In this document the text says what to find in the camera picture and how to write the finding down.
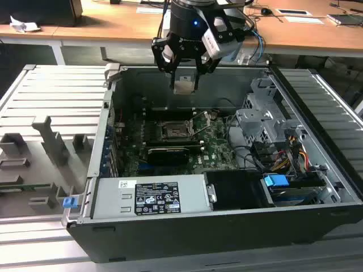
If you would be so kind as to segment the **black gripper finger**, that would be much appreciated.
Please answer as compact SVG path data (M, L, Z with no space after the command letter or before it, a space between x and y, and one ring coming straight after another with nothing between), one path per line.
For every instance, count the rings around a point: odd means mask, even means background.
M216 67L221 61L221 58L212 59L208 58L205 63L202 63L201 57L195 59L196 61L196 73L195 73L195 83L194 83L194 91L198 90L200 77L204 74L211 74L214 72Z
M171 90L175 87L175 71L182 60L182 50L179 41L180 37L178 35L169 33L166 38L154 37L151 43L151 49L158 69L161 72L171 75ZM163 52L167 48L169 48L169 62L167 62L163 56Z

